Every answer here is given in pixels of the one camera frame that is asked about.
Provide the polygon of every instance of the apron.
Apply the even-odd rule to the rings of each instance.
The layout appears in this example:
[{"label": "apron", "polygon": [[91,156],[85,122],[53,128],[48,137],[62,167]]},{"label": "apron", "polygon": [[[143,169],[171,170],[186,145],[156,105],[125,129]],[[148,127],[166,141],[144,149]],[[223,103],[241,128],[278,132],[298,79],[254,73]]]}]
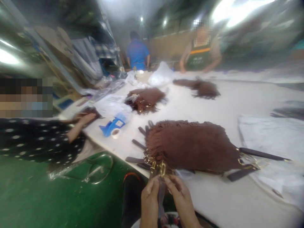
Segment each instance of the apron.
[{"label": "apron", "polygon": [[209,42],[206,45],[194,47],[194,41],[192,41],[192,49],[185,66],[187,71],[201,71],[208,65],[210,46]]}]

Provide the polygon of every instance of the black polka dot blouse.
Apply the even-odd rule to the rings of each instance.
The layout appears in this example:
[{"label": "black polka dot blouse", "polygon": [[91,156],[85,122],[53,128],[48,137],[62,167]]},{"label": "black polka dot blouse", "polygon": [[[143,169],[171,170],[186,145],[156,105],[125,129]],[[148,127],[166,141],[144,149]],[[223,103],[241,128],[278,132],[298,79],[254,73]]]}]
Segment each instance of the black polka dot blouse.
[{"label": "black polka dot blouse", "polygon": [[70,127],[59,120],[0,118],[0,155],[67,165],[82,151],[85,135],[70,144]]}]

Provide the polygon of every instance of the leather piece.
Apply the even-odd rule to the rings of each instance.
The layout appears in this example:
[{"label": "leather piece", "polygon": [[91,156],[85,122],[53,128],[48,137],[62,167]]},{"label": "leather piece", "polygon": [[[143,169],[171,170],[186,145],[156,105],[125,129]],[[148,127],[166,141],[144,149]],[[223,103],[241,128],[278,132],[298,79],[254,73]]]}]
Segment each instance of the leather piece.
[{"label": "leather piece", "polygon": [[251,174],[255,171],[257,171],[258,169],[255,168],[255,167],[252,167],[252,168],[245,168],[245,169],[241,169],[239,171],[236,171],[235,173],[232,173],[230,175],[227,176],[227,178],[231,181],[231,182],[234,182],[234,181],[237,181],[245,176],[247,176],[248,174]]},{"label": "leather piece", "polygon": [[80,113],[86,113],[86,114],[94,113],[94,114],[96,114],[95,118],[92,119],[89,123],[87,123],[87,125],[91,124],[92,122],[94,122],[98,118],[102,118],[102,116],[99,114],[99,112],[97,112],[95,107],[92,107],[92,108],[87,107],[87,108],[83,109],[82,111],[80,111]]},{"label": "leather piece", "polygon": [[143,149],[144,151],[147,150],[147,148],[144,145],[142,145],[141,143],[139,143],[135,139],[132,139],[132,143],[134,143],[135,145],[137,145],[139,148]]},{"label": "leather piece", "polygon": [[191,88],[191,90],[193,90],[192,95],[194,97],[215,99],[217,96],[221,95],[217,90],[216,84],[212,82],[207,82],[202,80],[180,79],[180,80],[174,80],[173,84]]},{"label": "leather piece", "polygon": [[146,137],[147,133],[145,132],[145,130],[142,127],[139,127],[138,130]]},{"label": "leather piece", "polygon": [[148,165],[147,163],[137,163],[136,165],[137,165],[138,167],[143,168],[143,169],[146,169],[146,170],[148,170],[148,171],[151,170],[151,166]]},{"label": "leather piece", "polygon": [[210,122],[158,122],[147,136],[149,156],[171,168],[220,173],[240,169],[240,152],[225,129]]},{"label": "leather piece", "polygon": [[134,157],[126,157],[126,162],[132,162],[132,163],[144,163],[145,160],[142,158],[134,158]]},{"label": "leather piece", "polygon": [[156,87],[132,90],[129,92],[127,98],[134,94],[138,95],[137,99],[134,102],[132,102],[132,100],[126,101],[125,104],[131,106],[133,110],[137,110],[139,115],[150,111],[156,112],[156,103],[166,96],[165,93]]},{"label": "leather piece", "polygon": [[149,126],[146,125],[146,136],[149,134]]},{"label": "leather piece", "polygon": [[240,147],[239,150],[240,150],[240,152],[242,152],[244,154],[248,154],[248,155],[254,155],[254,156],[269,158],[269,159],[276,160],[276,161],[284,161],[284,160],[290,161],[290,159],[287,159],[287,158],[282,158],[282,157],[279,157],[279,156],[271,155],[271,154],[268,154],[268,153],[263,153],[263,152],[248,149],[248,148]]}]

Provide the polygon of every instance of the dark brown leather strap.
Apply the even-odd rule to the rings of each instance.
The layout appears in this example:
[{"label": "dark brown leather strap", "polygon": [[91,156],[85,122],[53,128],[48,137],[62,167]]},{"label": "dark brown leather strap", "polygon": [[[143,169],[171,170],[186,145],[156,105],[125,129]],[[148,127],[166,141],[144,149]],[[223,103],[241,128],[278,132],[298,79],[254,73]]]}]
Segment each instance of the dark brown leather strap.
[{"label": "dark brown leather strap", "polygon": [[126,162],[132,162],[132,163],[144,163],[145,160],[142,158],[134,158],[134,157],[126,157]]},{"label": "dark brown leather strap", "polygon": [[150,128],[154,127],[154,123],[151,120],[148,121],[148,125]]},{"label": "dark brown leather strap", "polygon": [[248,174],[250,173],[253,173],[255,171],[257,171],[258,169],[255,168],[255,167],[252,167],[252,168],[245,168],[245,169],[241,169],[239,171],[236,171],[235,173],[232,173],[230,175],[227,176],[227,178],[231,181],[231,182],[234,182],[234,181],[237,181],[245,176],[247,176]]},{"label": "dark brown leather strap", "polygon": [[145,130],[142,127],[139,127],[138,130],[146,137],[147,133],[145,132]]},{"label": "dark brown leather strap", "polygon": [[269,158],[269,159],[277,160],[277,161],[290,160],[290,159],[287,159],[287,158],[282,158],[282,157],[279,157],[279,156],[263,153],[263,152],[260,152],[260,151],[257,151],[257,150],[252,150],[252,149],[248,149],[248,148],[242,148],[241,147],[241,148],[239,148],[239,150],[240,150],[240,152],[242,152],[244,154],[249,154],[249,155]]},{"label": "dark brown leather strap", "polygon": [[143,149],[144,151],[147,150],[147,148],[146,148],[144,145],[140,144],[140,143],[139,143],[138,141],[136,141],[135,139],[132,139],[132,143],[134,143],[135,145],[137,145],[138,147],[140,147],[140,148]]},{"label": "dark brown leather strap", "polygon": [[137,163],[136,164],[138,167],[146,169],[146,170],[151,170],[151,165],[147,164],[147,163]]},{"label": "dark brown leather strap", "polygon": [[149,134],[149,126],[148,125],[146,125],[146,133],[147,133],[147,135]]}]

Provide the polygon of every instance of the clear plastic bag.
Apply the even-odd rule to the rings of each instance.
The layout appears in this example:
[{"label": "clear plastic bag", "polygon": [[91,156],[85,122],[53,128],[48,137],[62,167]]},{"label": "clear plastic bag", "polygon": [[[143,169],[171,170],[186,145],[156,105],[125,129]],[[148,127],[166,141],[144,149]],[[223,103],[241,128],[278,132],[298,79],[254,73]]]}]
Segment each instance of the clear plastic bag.
[{"label": "clear plastic bag", "polygon": [[132,108],[123,103],[124,96],[108,95],[94,104],[100,115],[108,119],[120,118],[127,123],[132,116]]},{"label": "clear plastic bag", "polygon": [[195,173],[186,169],[176,169],[175,173],[179,178],[183,180],[192,179],[195,176]]},{"label": "clear plastic bag", "polygon": [[162,87],[171,83],[174,78],[174,72],[165,62],[161,62],[158,69],[150,76],[148,83],[153,87]]}]

